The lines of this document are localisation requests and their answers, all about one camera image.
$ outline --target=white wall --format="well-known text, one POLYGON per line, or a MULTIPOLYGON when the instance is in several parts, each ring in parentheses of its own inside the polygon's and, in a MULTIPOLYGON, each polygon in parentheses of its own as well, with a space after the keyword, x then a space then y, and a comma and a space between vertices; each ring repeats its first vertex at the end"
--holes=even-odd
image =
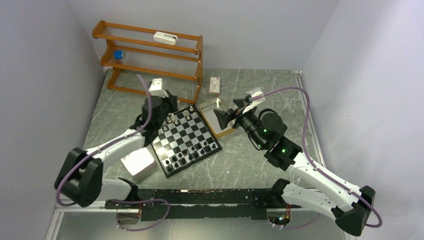
POLYGON ((103 69, 65 0, 0 7, 0 239, 46 237, 54 182, 82 146, 103 69))
POLYGON ((70 2, 90 36, 99 20, 203 35, 205 68, 300 70, 339 0, 70 2))
POLYGON ((303 69, 328 168, 376 190, 383 226, 360 239, 424 236, 423 13, 421 0, 341 0, 303 69))

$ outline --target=chess board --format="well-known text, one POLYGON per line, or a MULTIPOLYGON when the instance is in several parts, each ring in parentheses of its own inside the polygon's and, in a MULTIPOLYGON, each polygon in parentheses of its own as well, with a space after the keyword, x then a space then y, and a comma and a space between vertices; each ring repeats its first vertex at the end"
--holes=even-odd
POLYGON ((151 145, 166 178, 222 150, 194 105, 169 117, 151 145))

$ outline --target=wooden frame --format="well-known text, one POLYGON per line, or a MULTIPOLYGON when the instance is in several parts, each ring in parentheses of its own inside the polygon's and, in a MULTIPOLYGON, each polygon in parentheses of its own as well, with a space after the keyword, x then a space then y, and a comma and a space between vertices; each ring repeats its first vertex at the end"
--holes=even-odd
POLYGON ((139 39, 132 39, 132 38, 126 38, 121 36, 115 36, 110 35, 106 33, 107 28, 116 28, 116 29, 124 29, 129 31, 136 31, 136 32, 142 32, 142 33, 148 33, 148 34, 155 34, 158 32, 158 30, 150 29, 150 28, 144 28, 144 27, 137 27, 137 26, 129 26, 129 25, 122 25, 117 23, 111 23, 111 22, 105 22, 103 20, 100 20, 98 24, 95 26, 95 28, 92 31, 92 37, 95 39, 105 39, 106 40, 106 51, 104 52, 103 56, 100 59, 100 64, 102 66, 106 67, 112 67, 113 72, 110 76, 109 81, 107 82, 107 88, 111 90, 117 90, 122 92, 128 92, 133 94, 141 94, 146 95, 145 91, 133 89, 133 88, 127 88, 127 87, 121 87, 116 86, 115 83, 123 69, 126 70, 132 70, 137 72, 144 72, 149 74, 158 74, 163 76, 169 76, 179 79, 185 79, 197 82, 196 92, 194 94, 194 99, 187 99, 187 98, 179 98, 181 102, 189 103, 189 104, 196 104, 200 88, 202 86, 203 82, 203 37, 202 36, 194 36, 194 35, 188 35, 188 34, 182 34, 177 32, 170 32, 170 31, 159 31, 163 33, 168 33, 172 35, 176 35, 178 39, 188 39, 197 41, 195 48, 189 48, 189 47, 183 47, 183 46, 173 46, 168 44, 163 44, 159 42, 153 42, 153 41, 145 41, 145 40, 139 40, 139 39), (115 41, 119 42, 125 42, 125 43, 131 43, 131 44, 139 44, 149 47, 155 47, 155 48, 162 48, 162 49, 169 49, 169 50, 176 50, 186 53, 192 53, 197 55, 198 57, 189 57, 189 56, 182 56, 177 54, 170 54, 170 53, 164 53, 164 52, 158 52, 158 51, 151 51, 151 50, 145 50, 145 49, 139 49, 135 47, 129 47, 129 46, 119 46, 116 45, 115 41), (164 58, 172 58, 172 59, 178 59, 183 61, 189 61, 189 62, 197 62, 197 68, 195 71, 194 76, 192 75, 185 75, 180 73, 173 73, 169 71, 162 71, 157 69, 149 69, 144 68, 140 66, 133 66, 128 64, 122 64, 120 62, 114 62, 113 55, 116 50, 124 50, 134 53, 140 53, 140 54, 148 54, 148 55, 154 55, 164 58))

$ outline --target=wooden shelf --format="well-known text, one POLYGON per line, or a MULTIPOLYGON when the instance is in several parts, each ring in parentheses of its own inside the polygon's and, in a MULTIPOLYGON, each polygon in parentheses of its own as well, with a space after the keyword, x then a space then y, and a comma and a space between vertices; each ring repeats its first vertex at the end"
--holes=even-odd
POLYGON ((122 69, 169 76, 197 82, 194 99, 179 99, 181 102, 196 104, 203 81, 203 37, 160 30, 159 32, 178 36, 176 45, 168 45, 153 40, 153 35, 158 31, 103 20, 98 22, 92 36, 95 39, 105 39, 107 44, 100 64, 113 68, 107 88, 146 94, 137 89, 115 86, 122 69), (124 59, 114 58, 114 52, 117 50, 125 51, 124 59))

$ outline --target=marble table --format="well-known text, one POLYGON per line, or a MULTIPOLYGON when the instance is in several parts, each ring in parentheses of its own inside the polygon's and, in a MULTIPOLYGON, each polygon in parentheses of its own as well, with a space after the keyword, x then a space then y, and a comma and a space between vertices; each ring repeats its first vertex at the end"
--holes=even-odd
MULTIPOLYGON (((98 146, 123 133, 134 123, 140 114, 145 96, 109 90, 106 83, 111 75, 107 72, 105 81, 92 115, 91 125, 87 134, 84 148, 98 146)), ((194 82, 183 79, 171 79, 166 76, 141 73, 146 81, 163 78, 163 88, 173 95, 192 99, 196 89, 194 82)), ((247 70, 247 69, 205 69, 203 85, 197 105, 215 96, 209 95, 210 77, 221 78, 220 96, 227 107, 232 107, 232 99, 244 98, 246 92, 254 87, 261 87, 264 93, 271 90, 299 86, 292 71, 282 70, 247 70)), ((117 86, 142 90, 136 73, 125 71, 120 74, 117 86)), ((188 106, 179 103, 178 109, 188 106)), ((258 106, 258 112, 264 108, 275 110, 288 126, 287 138, 302 145, 302 126, 305 119, 305 103, 297 90, 286 90, 266 97, 266 101, 258 106)), ((320 155, 317 148, 317 138, 309 129, 306 134, 306 146, 310 155, 318 162, 320 155)), ((222 151, 209 159, 203 160, 188 169, 167 179, 159 164, 148 175, 131 176, 121 161, 117 161, 104 174, 108 178, 126 178, 146 189, 211 189, 211 188, 270 188, 277 179, 292 180, 294 177, 267 162, 265 151, 253 148, 243 129, 218 139, 222 151)), ((300 181, 300 186, 312 188, 310 184, 300 181)))

